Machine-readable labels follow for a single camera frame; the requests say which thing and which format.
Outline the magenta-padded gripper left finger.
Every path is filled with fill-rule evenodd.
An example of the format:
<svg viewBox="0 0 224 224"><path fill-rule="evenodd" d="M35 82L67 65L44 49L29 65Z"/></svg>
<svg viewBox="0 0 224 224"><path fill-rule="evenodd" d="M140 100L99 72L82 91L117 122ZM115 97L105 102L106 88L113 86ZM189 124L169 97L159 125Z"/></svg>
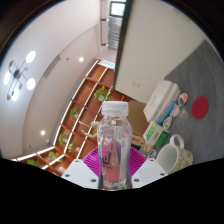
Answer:
<svg viewBox="0 0 224 224"><path fill-rule="evenodd" d="M98 149L93 149L83 159L74 159L62 178L84 188L98 189L100 180Z"/></svg>

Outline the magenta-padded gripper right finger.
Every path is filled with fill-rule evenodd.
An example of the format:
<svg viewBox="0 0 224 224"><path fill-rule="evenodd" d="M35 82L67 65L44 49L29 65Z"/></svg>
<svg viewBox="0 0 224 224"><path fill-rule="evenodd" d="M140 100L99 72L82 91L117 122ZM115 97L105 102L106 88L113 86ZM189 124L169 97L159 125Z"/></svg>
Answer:
<svg viewBox="0 0 224 224"><path fill-rule="evenodd" d="M141 188L167 175L154 158L146 158L134 148L130 149L129 175L131 187Z"/></svg>

